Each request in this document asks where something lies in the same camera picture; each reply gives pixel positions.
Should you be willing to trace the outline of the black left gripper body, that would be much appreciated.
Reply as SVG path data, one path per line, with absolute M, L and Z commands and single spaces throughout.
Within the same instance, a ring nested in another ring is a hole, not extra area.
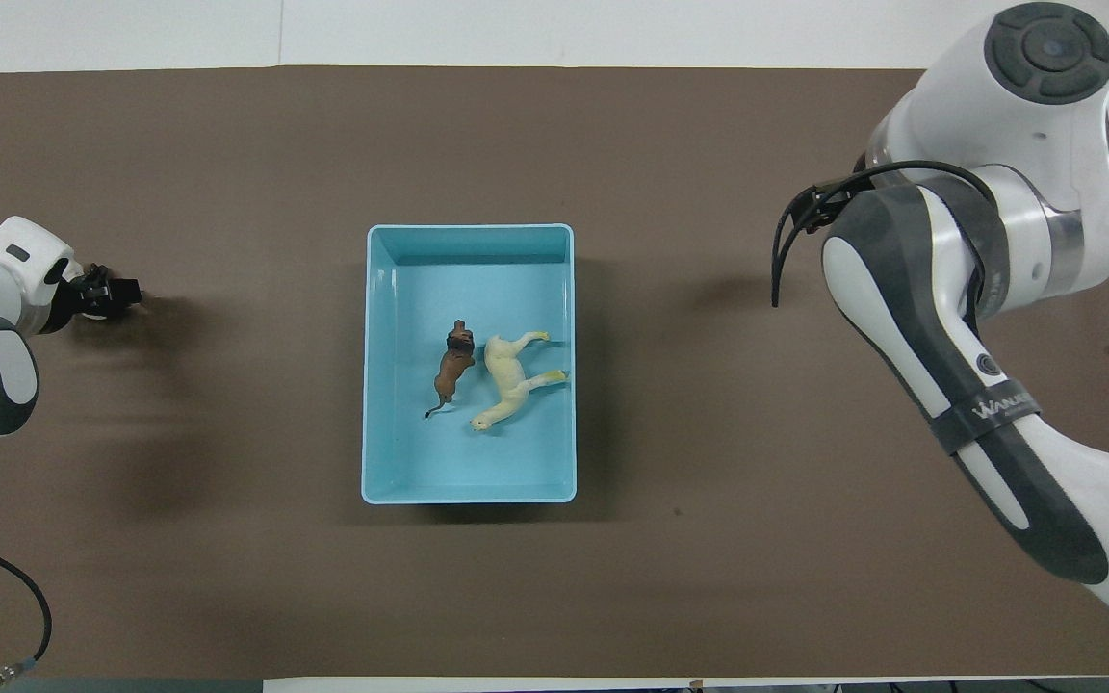
M 116 281 L 116 274 L 106 265 L 89 264 L 71 281 L 77 295 L 75 315 L 94 322 L 118 319 Z

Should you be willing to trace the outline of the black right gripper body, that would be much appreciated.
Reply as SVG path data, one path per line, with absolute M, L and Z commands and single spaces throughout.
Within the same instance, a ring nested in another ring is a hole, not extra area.
M 853 196 L 844 183 L 818 183 L 798 192 L 798 231 L 813 233 L 835 222 Z

